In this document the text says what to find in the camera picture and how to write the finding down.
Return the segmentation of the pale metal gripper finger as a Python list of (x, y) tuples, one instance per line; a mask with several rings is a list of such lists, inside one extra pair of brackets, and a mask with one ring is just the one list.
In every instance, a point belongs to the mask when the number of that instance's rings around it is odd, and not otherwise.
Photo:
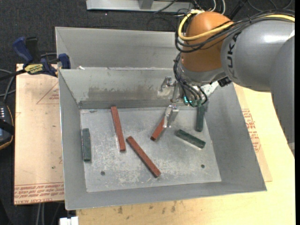
[(158, 94), (160, 96), (166, 96), (173, 90), (173, 88), (174, 88), (173, 78), (171, 76), (166, 76), (164, 81), (161, 84)]
[(164, 116), (164, 128), (170, 128), (171, 124), (175, 121), (175, 118), (179, 112), (177, 105), (169, 105), (166, 108), (165, 116)]

